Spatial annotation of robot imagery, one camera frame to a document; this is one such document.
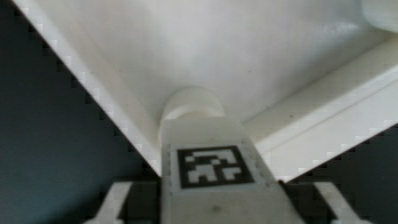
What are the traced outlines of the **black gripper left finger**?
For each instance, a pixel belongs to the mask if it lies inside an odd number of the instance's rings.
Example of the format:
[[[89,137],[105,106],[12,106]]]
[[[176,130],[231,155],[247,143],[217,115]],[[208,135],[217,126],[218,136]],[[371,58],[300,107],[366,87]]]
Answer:
[[[112,184],[96,216],[82,224],[124,224],[119,214],[131,185],[131,182],[115,182]]]

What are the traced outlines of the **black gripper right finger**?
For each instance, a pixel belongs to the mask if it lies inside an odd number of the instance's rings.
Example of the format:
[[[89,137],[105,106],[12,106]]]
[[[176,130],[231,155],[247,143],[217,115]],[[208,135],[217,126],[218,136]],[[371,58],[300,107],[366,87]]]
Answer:
[[[314,187],[336,215],[330,224],[373,224],[359,217],[334,183],[316,182]]]

